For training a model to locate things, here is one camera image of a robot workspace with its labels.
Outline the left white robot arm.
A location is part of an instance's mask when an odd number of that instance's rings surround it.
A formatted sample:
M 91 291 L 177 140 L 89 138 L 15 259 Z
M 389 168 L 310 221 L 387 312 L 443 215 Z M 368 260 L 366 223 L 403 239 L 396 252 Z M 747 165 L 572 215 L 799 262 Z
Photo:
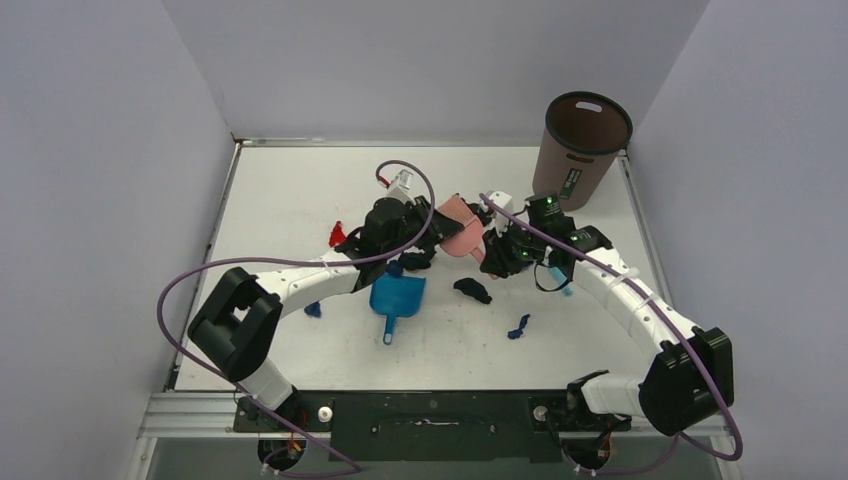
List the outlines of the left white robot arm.
M 286 315 L 324 298 L 355 293 L 373 284 L 399 247 L 430 250 L 463 231 L 463 225 L 431 211 L 423 197 L 377 200 L 362 226 L 304 266 L 251 274 L 226 271 L 200 307 L 188 337 L 223 377 L 259 403 L 259 416 L 282 431 L 297 420 L 296 387 L 268 353 Z

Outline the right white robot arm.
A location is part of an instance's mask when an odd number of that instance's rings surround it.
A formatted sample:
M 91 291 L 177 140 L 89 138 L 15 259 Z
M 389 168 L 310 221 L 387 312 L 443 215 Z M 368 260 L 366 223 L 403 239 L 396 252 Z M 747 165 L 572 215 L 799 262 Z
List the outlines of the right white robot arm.
M 565 414 L 588 429 L 604 415 L 642 417 L 674 436 L 718 415 L 734 401 L 733 354 L 719 328 L 704 330 L 659 298 L 626 266 L 612 242 L 587 226 L 567 233 L 564 247 L 512 224 L 483 235 L 480 269 L 507 278 L 529 266 L 563 270 L 568 282 L 592 295 L 649 361 L 641 375 L 598 370 L 571 382 Z

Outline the blue dustpan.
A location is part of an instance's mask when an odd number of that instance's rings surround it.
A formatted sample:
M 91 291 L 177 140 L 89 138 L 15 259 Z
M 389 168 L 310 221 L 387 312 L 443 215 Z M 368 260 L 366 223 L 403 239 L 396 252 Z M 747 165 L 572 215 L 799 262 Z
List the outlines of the blue dustpan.
M 371 286 L 369 306 L 375 314 L 385 317 L 384 345 L 392 343 L 398 318 L 410 318 L 418 313 L 425 288 L 425 278 L 390 274 L 382 275 Z

